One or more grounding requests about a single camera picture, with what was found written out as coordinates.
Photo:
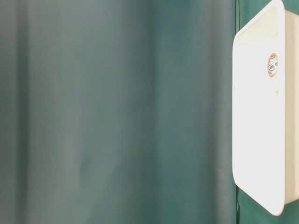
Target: teal fabric backdrop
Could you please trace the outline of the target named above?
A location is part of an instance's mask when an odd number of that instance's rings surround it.
[[[0,222],[231,224],[233,0],[0,0]]]
[[[252,19],[269,0],[237,0],[236,1],[236,31]],[[285,8],[299,14],[299,1],[284,0]],[[299,201],[285,206],[279,217],[271,215],[267,210],[251,199],[242,190],[238,193],[238,223],[240,224],[297,224],[299,223]]]

